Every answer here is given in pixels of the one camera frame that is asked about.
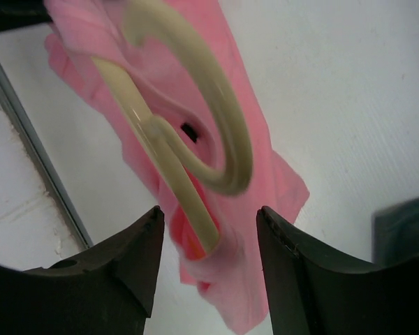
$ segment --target pink cloth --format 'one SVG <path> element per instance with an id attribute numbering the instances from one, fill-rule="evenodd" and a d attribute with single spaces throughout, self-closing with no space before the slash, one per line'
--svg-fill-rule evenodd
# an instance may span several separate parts
<path id="1" fill-rule="evenodd" d="M 166 2 L 192 23 L 215 53 L 242 106 L 253 145 L 253 179 L 241 196 L 214 194 L 191 176 L 221 232 L 221 241 L 211 254 L 204 256 L 184 212 L 89 58 L 94 54 L 125 67 L 152 112 L 168 120 L 206 163 L 221 167 L 223 149 L 211 113 L 167 48 L 150 39 L 140 48 L 125 42 L 118 28 L 124 9 L 121 0 L 45 0 L 54 20 L 54 34 L 45 41 L 49 63 L 86 103 L 105 116 L 122 141 L 124 160 L 159 201 L 179 251 L 182 282 L 196 284 L 228 327 L 236 334 L 245 334 L 268 312 L 256 212 L 267 205 L 293 222 L 309 192 L 303 180 L 272 150 L 267 124 L 217 0 Z M 180 129 L 184 122 L 198 133 L 196 143 Z"/>

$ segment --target black hole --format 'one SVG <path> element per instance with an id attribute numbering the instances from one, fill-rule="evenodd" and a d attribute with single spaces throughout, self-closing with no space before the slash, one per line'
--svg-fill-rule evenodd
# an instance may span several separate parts
<path id="1" fill-rule="evenodd" d="M 61 260 L 54 264 L 50 269 L 65 269 L 66 267 L 72 267 L 78 263 L 77 260 Z"/>
<path id="2" fill-rule="evenodd" d="M 191 138 L 191 141 L 193 141 L 194 143 L 197 142 L 198 134 L 194 130 L 194 128 L 191 127 L 190 124 L 185 122 L 184 124 L 182 124 L 182 126 L 180 128 L 184 131 L 185 134 L 188 135 L 189 138 Z"/>

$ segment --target white surface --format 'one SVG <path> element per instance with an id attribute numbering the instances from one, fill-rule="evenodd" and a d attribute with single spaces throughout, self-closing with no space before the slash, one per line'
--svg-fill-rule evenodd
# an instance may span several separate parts
<path id="1" fill-rule="evenodd" d="M 78 252 L 18 134 L 0 112 L 0 264 L 49 267 Z"/>
<path id="2" fill-rule="evenodd" d="M 297 221 L 370 259 L 371 215 L 419 195 L 419 1 L 221 0 L 275 149 L 311 197 Z M 47 67 L 47 27 L 0 35 L 0 60 L 94 241 L 155 202 L 103 117 Z M 147 334 L 229 334 L 180 285 L 165 241 Z M 252 334 L 271 334 L 269 321 Z"/>

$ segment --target beige plastic hook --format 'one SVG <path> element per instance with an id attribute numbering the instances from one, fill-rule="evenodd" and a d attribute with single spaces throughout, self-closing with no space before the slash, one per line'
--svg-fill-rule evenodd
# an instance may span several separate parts
<path id="1" fill-rule="evenodd" d="M 177 197 L 203 250 L 209 253 L 217 245 L 219 233 L 184 168 L 215 192 L 237 195 L 245 191 L 251 180 L 253 154 L 241 108 L 205 41 L 169 5 L 160 0 L 129 0 L 123 32 L 134 45 L 147 36 L 164 43 L 188 70 L 219 128 L 226 158 L 222 171 L 203 163 L 165 119 L 152 114 L 121 66 L 94 58 L 138 140 Z"/>

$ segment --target dark object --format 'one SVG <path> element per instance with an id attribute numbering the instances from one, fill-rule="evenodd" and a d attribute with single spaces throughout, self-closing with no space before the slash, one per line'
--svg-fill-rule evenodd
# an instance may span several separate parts
<path id="1" fill-rule="evenodd" d="M 268 207 L 257 224 L 274 335 L 419 334 L 419 255 L 380 267 L 324 244 Z"/>
<path id="2" fill-rule="evenodd" d="M 155 207 L 49 269 L 0 267 L 0 334 L 141 335 L 152 313 L 163 232 Z"/>
<path id="3" fill-rule="evenodd" d="M 193 141 L 194 143 L 197 142 L 198 134 L 197 134 L 197 132 L 194 130 L 194 128 L 190 124 L 188 124 L 188 123 L 185 122 L 184 124 L 182 124 L 182 126 L 180 128 L 183 130 L 183 132 L 189 138 L 191 138 L 191 141 Z"/>
<path id="4" fill-rule="evenodd" d="M 0 0 L 0 32 L 51 21 L 43 0 Z"/>
<path id="5" fill-rule="evenodd" d="M 419 198 L 374 216 L 373 262 L 393 265 L 419 253 Z"/>

